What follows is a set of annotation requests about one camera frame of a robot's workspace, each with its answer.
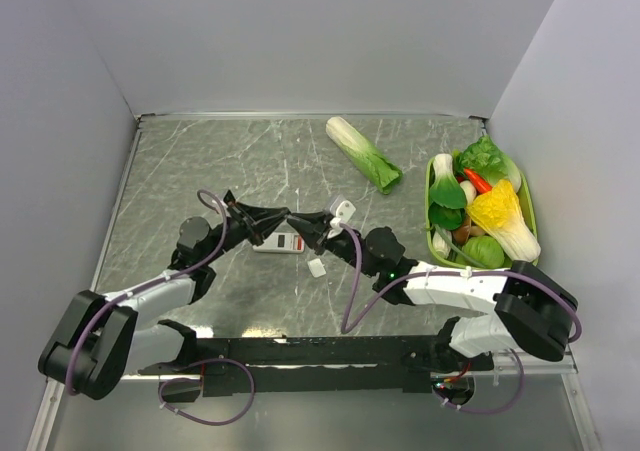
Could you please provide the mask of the white remote control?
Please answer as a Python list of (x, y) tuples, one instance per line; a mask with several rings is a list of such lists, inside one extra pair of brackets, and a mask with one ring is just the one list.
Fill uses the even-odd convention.
[(300, 254), (293, 250), (292, 238), (300, 236), (295, 232), (274, 232), (261, 246), (253, 246), (258, 253)]

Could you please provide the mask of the white battery cover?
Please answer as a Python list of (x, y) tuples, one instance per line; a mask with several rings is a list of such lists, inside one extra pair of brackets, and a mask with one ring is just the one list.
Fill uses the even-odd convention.
[(320, 258), (309, 260), (307, 266), (314, 278), (320, 278), (326, 275), (326, 268)]

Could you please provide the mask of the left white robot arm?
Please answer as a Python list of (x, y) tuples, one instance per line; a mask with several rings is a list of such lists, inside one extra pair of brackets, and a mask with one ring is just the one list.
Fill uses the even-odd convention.
[(195, 331), (164, 314), (204, 297), (216, 278), (216, 259), (243, 242), (263, 244), (290, 213), (286, 207), (241, 203), (231, 192), (218, 198), (201, 189), (197, 197), (218, 213), (220, 224), (211, 226), (201, 216), (186, 219), (168, 268), (150, 280), (106, 294), (77, 293), (38, 359), (42, 375), (70, 395), (100, 400), (128, 373), (155, 364), (176, 373), (195, 366)]

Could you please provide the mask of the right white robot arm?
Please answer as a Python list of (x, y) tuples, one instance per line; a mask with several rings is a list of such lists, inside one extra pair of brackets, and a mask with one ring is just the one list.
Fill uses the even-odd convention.
[(406, 257), (388, 227), (361, 235), (326, 211), (292, 213), (287, 222), (316, 253), (329, 252), (353, 266), (357, 276), (374, 278), (371, 305), (385, 300), (475, 312), (473, 318), (450, 319), (442, 329), (436, 354), (448, 369), (508, 349), (559, 362), (582, 335), (577, 299), (529, 262), (495, 270), (436, 266)]

